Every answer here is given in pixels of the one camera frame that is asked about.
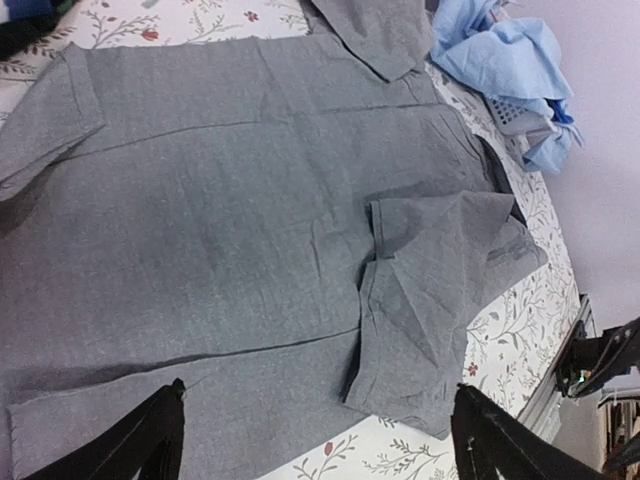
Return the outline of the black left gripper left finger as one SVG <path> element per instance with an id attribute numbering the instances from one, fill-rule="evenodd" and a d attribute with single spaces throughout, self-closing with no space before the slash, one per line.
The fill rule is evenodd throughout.
<path id="1" fill-rule="evenodd" d="M 184 382 L 164 385 L 96 439 L 29 476 L 32 480 L 170 480 L 185 436 Z"/>

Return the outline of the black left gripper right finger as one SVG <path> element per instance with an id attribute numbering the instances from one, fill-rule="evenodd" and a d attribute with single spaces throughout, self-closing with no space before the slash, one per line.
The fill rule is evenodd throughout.
<path id="1" fill-rule="evenodd" d="M 451 416 L 460 479 L 603 479 L 545 442 L 472 385 L 460 384 Z"/>

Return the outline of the grey button-up shirt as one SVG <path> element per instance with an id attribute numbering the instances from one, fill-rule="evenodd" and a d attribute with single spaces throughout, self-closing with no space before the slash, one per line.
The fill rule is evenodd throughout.
<path id="1" fill-rule="evenodd" d="M 546 263 L 425 72 L 420 1 L 308 36 L 66 48 L 1 130 L 1 475 L 181 379 L 177 479 L 255 479 L 369 415 L 443 438 L 466 329 Z"/>

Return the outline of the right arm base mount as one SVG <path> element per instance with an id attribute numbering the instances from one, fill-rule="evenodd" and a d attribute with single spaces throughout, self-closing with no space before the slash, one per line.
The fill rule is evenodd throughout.
<path id="1" fill-rule="evenodd" d="M 568 372 L 577 376 L 566 397 L 581 398 L 608 381 L 639 368 L 639 319 L 607 329 L 599 337 L 575 339 L 566 358 Z"/>

